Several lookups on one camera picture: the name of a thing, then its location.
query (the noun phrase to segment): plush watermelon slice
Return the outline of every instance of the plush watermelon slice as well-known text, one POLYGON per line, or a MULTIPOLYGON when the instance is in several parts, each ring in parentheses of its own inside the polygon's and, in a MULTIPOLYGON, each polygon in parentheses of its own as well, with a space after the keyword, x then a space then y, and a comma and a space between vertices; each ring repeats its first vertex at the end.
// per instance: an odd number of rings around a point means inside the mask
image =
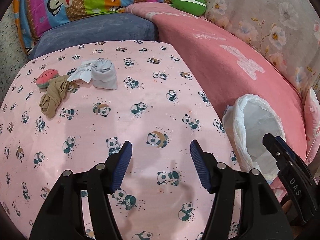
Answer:
POLYGON ((57 70, 48 69, 37 78, 36 85, 39 88, 47 88, 49 86, 49 80, 58 76, 59 73, 57 70))

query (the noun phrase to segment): green pillow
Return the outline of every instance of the green pillow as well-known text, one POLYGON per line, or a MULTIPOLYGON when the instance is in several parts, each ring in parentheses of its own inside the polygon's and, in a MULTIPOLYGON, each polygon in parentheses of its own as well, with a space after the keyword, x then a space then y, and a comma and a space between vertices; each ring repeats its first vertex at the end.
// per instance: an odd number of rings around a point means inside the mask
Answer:
POLYGON ((171 2, 172 7, 195 16, 203 15, 207 8, 205 0, 171 0, 171 2))

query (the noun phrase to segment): blue cushion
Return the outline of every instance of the blue cushion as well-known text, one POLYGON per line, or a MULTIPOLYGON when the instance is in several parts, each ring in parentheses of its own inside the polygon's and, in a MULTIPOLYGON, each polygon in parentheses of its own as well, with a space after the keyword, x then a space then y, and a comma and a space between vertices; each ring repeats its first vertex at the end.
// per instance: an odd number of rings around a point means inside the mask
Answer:
POLYGON ((152 22, 131 13, 88 17, 43 33, 29 59, 86 43, 126 40, 157 41, 158 29, 152 22))

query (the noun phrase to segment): metal screw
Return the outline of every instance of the metal screw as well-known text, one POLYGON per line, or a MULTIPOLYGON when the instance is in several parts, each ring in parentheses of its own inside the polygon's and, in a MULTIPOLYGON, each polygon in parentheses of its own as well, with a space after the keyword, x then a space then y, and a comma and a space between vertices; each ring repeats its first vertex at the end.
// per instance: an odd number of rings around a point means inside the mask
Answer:
POLYGON ((65 176, 65 177, 70 176, 70 174, 71 174, 71 171, 69 171, 69 170, 66 170, 63 172, 63 176, 65 176))
POLYGON ((218 163, 217 167, 218 167, 218 169, 223 170, 226 168, 226 165, 224 163, 218 163))
POLYGON ((105 165, 103 163, 99 163, 97 166, 96 166, 96 169, 97 170, 103 170, 105 167, 105 165))
POLYGON ((257 169, 252 169, 252 170, 251 170, 251 173, 252 173, 253 175, 259 175, 259 174, 260 174, 260 171, 257 170, 257 169))

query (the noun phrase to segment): folded white sock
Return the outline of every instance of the folded white sock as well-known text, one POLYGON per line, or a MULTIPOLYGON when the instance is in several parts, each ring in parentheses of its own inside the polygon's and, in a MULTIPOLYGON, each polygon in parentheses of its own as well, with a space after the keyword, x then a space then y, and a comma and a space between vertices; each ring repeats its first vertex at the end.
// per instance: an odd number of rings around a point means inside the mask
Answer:
POLYGON ((115 65, 106 59, 98 59, 91 64, 92 83, 96 88, 117 89, 115 65))

